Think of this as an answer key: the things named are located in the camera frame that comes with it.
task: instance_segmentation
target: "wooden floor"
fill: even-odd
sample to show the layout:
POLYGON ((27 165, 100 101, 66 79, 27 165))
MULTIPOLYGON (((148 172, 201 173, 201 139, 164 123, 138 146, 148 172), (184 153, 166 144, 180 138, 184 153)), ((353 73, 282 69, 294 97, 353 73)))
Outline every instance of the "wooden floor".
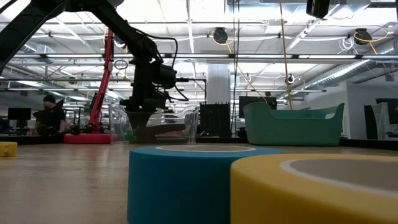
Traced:
MULTIPOLYGON (((127 223, 127 169, 134 146, 19 146, 0 159, 0 224, 127 223)), ((283 147, 285 153, 398 156, 350 147, 283 147)))

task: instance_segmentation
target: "yellow block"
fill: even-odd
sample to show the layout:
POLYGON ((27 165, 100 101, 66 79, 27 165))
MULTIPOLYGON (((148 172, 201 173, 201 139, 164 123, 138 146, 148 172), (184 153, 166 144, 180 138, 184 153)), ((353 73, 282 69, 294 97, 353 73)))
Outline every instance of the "yellow block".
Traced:
POLYGON ((0 157, 16 157, 17 148, 16 142, 0 142, 0 157))
POLYGON ((231 168, 231 224, 398 223, 398 157, 281 154, 231 168))

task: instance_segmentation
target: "green container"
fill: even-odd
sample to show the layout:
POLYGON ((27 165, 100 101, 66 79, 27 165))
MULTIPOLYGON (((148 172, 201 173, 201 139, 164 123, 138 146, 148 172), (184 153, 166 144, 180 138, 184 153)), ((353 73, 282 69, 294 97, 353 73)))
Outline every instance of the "green container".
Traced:
POLYGON ((271 110, 267 103, 243 108, 251 144, 267 146, 337 146, 344 103, 320 110, 271 110))

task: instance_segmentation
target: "man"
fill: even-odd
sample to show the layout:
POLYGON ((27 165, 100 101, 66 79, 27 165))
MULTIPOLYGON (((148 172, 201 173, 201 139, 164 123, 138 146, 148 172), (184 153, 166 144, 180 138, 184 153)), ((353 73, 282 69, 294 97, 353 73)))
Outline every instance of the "man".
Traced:
POLYGON ((47 95, 43 99, 44 110, 42 116, 36 126, 45 125, 47 127, 53 127, 54 131, 64 131, 66 127, 66 116, 61 106, 57 106, 55 97, 53 95, 47 95))

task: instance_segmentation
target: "black hat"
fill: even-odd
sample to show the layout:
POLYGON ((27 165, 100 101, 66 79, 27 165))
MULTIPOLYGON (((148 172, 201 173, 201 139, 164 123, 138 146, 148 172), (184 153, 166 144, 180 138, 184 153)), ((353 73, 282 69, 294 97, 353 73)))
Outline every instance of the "black hat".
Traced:
POLYGON ((43 98, 43 102, 55 103, 55 97, 49 94, 43 98))

